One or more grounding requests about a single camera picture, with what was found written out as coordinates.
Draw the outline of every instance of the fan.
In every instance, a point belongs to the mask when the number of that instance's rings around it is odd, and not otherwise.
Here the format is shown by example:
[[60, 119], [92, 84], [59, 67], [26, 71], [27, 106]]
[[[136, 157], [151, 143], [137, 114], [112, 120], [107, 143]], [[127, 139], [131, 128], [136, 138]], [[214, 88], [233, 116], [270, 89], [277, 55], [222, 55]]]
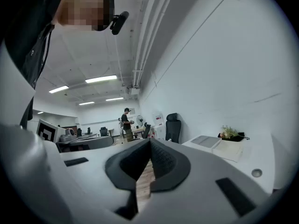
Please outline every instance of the fan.
[[136, 121], [140, 127], [143, 125], [143, 117], [141, 115], [137, 116]]

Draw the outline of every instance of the black office chair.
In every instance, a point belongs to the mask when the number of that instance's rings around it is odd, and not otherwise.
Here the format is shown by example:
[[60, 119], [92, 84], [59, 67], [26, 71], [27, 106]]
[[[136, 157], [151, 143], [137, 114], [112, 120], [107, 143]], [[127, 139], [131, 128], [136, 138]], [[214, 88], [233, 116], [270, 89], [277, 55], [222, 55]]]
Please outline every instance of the black office chair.
[[177, 120], [178, 114], [173, 113], [167, 115], [166, 119], [166, 140], [171, 139], [172, 142], [178, 143], [179, 133], [181, 131], [182, 123]]
[[146, 138], [148, 137], [149, 132], [150, 132], [150, 125], [146, 125], [145, 130], [144, 130], [144, 132], [143, 132], [143, 134], [142, 134], [142, 138], [143, 138], [143, 139], [146, 139]]
[[101, 133], [101, 137], [108, 136], [108, 130], [106, 128], [105, 129], [101, 128], [100, 133]]
[[82, 130], [79, 128], [77, 129], [77, 137], [82, 136]]

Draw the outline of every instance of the black clothing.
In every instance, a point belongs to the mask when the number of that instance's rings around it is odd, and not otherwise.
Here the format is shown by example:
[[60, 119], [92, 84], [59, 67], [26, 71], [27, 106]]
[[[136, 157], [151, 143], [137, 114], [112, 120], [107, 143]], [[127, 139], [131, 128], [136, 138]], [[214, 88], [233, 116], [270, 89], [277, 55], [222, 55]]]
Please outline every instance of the black clothing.
[[[121, 116], [121, 120], [122, 120], [122, 122], [124, 122], [124, 121], [128, 121], [127, 115], [126, 115], [126, 114], [123, 114], [123, 115]], [[124, 129], [124, 130], [131, 129], [131, 125], [130, 125], [130, 124], [123, 124], [123, 129]]]
[[[5, 34], [5, 45], [24, 78], [35, 88], [43, 71], [50, 45], [51, 23], [61, 0], [28, 0], [14, 18]], [[32, 119], [33, 99], [28, 105], [21, 125], [26, 128]]]

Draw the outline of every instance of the man in black cap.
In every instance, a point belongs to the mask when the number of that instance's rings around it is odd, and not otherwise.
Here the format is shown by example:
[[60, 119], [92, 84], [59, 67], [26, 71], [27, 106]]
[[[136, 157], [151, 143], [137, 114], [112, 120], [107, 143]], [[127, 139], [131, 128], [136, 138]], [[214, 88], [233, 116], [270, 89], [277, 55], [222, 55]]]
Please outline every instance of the man in black cap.
[[133, 133], [131, 130], [131, 122], [128, 121], [127, 114], [130, 112], [129, 108], [125, 108], [124, 114], [121, 116], [121, 121], [123, 122], [123, 130], [126, 131], [127, 141], [133, 140]]

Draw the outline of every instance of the fluorescent light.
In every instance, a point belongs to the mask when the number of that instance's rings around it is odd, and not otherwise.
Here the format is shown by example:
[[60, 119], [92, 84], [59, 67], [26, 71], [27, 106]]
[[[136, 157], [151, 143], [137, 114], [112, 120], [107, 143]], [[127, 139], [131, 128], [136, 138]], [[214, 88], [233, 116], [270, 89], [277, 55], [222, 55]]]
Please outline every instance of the fluorescent light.
[[54, 89], [54, 90], [51, 90], [51, 91], [49, 91], [50, 93], [55, 93], [55, 92], [58, 92], [58, 91], [63, 91], [63, 90], [66, 90], [66, 89], [68, 89], [69, 87], [68, 86], [63, 86], [63, 87], [60, 87], [60, 88], [57, 88], [57, 89]]
[[121, 97], [121, 98], [114, 98], [114, 99], [106, 99], [106, 101], [117, 100], [117, 99], [123, 99], [123, 97]]
[[98, 82], [98, 81], [103, 81], [103, 80], [115, 80], [117, 79], [116, 76], [107, 76], [107, 77], [99, 77], [99, 78], [93, 78], [93, 79], [88, 79], [85, 80], [87, 83], [92, 83], [92, 82]]
[[79, 105], [88, 105], [88, 104], [93, 104], [94, 102], [92, 101], [92, 102], [87, 102], [87, 103], [81, 103], [81, 104], [79, 104]]

